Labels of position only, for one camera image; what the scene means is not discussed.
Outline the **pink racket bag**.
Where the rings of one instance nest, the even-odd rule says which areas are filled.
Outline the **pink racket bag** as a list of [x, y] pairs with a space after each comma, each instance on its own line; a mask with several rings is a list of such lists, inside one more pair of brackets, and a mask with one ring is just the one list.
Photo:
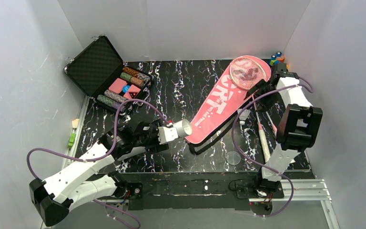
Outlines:
[[[269, 81], [271, 67], [268, 63], [254, 56], [244, 56], [255, 58], [265, 71], [265, 81]], [[213, 146], [214, 142], [211, 142], [199, 150], [195, 149], [197, 146], [206, 142], [221, 127], [229, 122], [237, 114], [237, 110], [242, 108], [252, 97], [246, 97], [247, 91], [238, 88], [231, 80], [229, 74], [230, 63], [191, 121], [193, 133], [186, 137], [185, 140], [188, 143], [190, 152], [194, 155], [199, 155]]]

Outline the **white shuttlecock tube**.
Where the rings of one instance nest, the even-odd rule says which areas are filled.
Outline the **white shuttlecock tube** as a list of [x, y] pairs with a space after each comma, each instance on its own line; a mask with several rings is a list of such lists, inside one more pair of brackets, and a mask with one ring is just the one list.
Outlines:
[[185, 138], [193, 133], [191, 122], [187, 119], [182, 119], [181, 121], [173, 123], [173, 127], [176, 128], [180, 138]]

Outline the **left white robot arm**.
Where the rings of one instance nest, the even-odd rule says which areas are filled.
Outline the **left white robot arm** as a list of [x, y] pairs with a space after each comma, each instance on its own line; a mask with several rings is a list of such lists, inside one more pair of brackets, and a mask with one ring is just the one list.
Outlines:
[[179, 138], [173, 124], [161, 119], [139, 122], [135, 128], [113, 128], [103, 134], [82, 156], [58, 173], [35, 178], [30, 184], [30, 198], [47, 227], [64, 220], [75, 208], [102, 197], [113, 196], [122, 201], [141, 199], [142, 183], [128, 182], [118, 171], [96, 180], [93, 175], [116, 161], [145, 152], [158, 153], [169, 148], [169, 142]]

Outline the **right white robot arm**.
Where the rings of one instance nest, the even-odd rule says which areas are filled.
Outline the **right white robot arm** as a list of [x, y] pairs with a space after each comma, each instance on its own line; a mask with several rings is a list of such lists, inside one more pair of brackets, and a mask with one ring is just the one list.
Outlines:
[[259, 111], [271, 106], [277, 95], [286, 106], [275, 132], [276, 147], [254, 179], [253, 190], [258, 195], [276, 192], [291, 161], [315, 144], [323, 111], [307, 100], [303, 88], [298, 74], [289, 72], [284, 62], [272, 67], [269, 81], [257, 84]]

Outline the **pink badminton racket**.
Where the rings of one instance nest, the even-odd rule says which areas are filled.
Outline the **pink badminton racket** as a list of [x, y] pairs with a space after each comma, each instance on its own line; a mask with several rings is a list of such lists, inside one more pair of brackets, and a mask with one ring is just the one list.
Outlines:
[[272, 121], [272, 118], [270, 117], [269, 113], [268, 113], [268, 110], [267, 110], [267, 106], [269, 105], [268, 102], [264, 102], [263, 99], [260, 99], [259, 100], [259, 105], [260, 107], [258, 108], [258, 110], [262, 113], [264, 113], [269, 121], [269, 124], [271, 126], [271, 129], [272, 129], [272, 132], [273, 132], [273, 135], [274, 137], [276, 137], [276, 134], [277, 134], [277, 127], [276, 125], [273, 123]]
[[[266, 74], [261, 65], [251, 57], [237, 57], [231, 61], [229, 66], [229, 74], [233, 83], [243, 90], [250, 92], [251, 89], [256, 88], [256, 84], [261, 80], [266, 80]], [[267, 162], [270, 157], [270, 150], [268, 148], [267, 139], [260, 121], [259, 114], [256, 112], [256, 119], [258, 124], [259, 138], [264, 154], [264, 161]]]

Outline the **clear plastic tube lid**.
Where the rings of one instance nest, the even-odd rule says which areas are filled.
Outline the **clear plastic tube lid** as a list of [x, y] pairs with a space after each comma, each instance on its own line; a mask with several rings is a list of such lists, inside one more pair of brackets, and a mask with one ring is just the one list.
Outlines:
[[238, 152], [230, 151], [226, 154], [226, 160], [230, 165], [238, 165], [241, 162], [241, 156]]

